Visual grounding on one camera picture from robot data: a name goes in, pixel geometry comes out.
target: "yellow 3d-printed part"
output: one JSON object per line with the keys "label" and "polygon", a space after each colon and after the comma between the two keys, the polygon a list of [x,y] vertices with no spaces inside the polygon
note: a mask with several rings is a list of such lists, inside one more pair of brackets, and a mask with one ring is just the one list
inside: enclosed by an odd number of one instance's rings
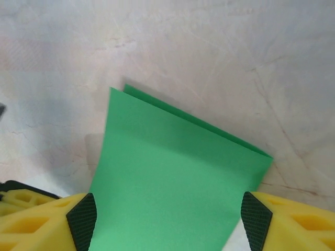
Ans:
{"label": "yellow 3d-printed part", "polygon": [[1,251],[88,250],[96,221],[91,193],[61,199],[26,189],[1,194]]}
{"label": "yellow 3d-printed part", "polygon": [[335,213],[246,192],[241,216],[252,251],[334,251]]}

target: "green cardstock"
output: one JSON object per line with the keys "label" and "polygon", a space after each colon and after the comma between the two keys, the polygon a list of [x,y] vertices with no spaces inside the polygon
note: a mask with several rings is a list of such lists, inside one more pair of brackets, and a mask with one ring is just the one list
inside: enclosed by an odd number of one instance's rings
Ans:
{"label": "green cardstock", "polygon": [[272,161],[161,108],[110,92],[90,251],[221,250]]}

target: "white marble surface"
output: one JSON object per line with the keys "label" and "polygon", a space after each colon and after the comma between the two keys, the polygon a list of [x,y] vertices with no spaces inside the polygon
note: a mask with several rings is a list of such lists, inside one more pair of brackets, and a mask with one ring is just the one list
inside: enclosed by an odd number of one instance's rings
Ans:
{"label": "white marble surface", "polygon": [[[260,191],[335,211],[334,12],[332,0],[2,2],[1,181],[88,191],[108,88],[131,81],[273,155]],[[248,250],[243,228],[225,249]]]}

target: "black plastic part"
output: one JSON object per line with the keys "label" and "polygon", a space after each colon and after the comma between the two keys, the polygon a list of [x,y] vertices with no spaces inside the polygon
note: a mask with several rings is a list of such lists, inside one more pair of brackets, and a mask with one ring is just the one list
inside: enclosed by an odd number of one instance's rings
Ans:
{"label": "black plastic part", "polygon": [[241,218],[250,249],[262,251],[271,223],[272,212],[252,193],[245,192],[242,200]]}
{"label": "black plastic part", "polygon": [[15,181],[15,180],[8,180],[5,183],[0,183],[0,191],[2,192],[8,192],[10,190],[19,190],[19,189],[27,189],[33,192],[40,193],[41,195],[45,195],[54,199],[59,199],[60,197],[57,195],[54,195],[53,193],[46,192],[44,190],[38,189],[36,187],[31,187],[29,185],[23,184],[21,182]]}
{"label": "black plastic part", "polygon": [[88,193],[67,213],[66,218],[76,250],[88,251],[97,218],[93,194]]}

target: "yellow plastic part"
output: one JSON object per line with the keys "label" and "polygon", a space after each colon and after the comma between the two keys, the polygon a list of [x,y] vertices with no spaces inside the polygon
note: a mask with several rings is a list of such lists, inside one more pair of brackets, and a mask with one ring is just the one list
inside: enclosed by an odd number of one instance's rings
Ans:
{"label": "yellow plastic part", "polygon": [[263,251],[334,251],[335,213],[252,192],[273,213]]}
{"label": "yellow plastic part", "polygon": [[[80,193],[55,200],[25,189],[7,192],[3,200],[22,210],[0,217],[0,250],[76,251],[66,214],[85,196],[86,193]],[[0,209],[7,210],[10,208],[8,205],[3,203]]]}

